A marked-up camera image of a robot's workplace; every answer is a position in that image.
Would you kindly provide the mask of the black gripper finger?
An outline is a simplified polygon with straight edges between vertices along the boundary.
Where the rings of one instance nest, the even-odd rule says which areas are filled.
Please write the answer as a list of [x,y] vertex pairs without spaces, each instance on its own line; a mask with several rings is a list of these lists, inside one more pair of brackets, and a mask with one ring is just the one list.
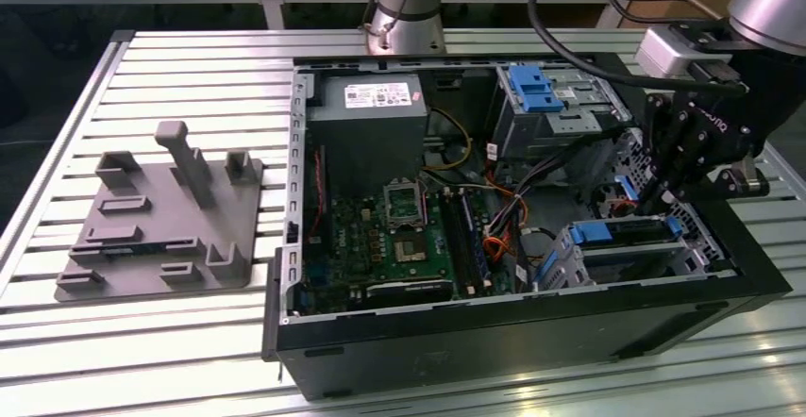
[[751,145],[742,135],[675,124],[674,177],[665,203],[755,196]]
[[665,93],[650,93],[642,118],[642,146],[650,158],[649,181],[639,193],[638,215],[666,212],[662,197],[674,177],[671,147],[675,145],[673,99]]

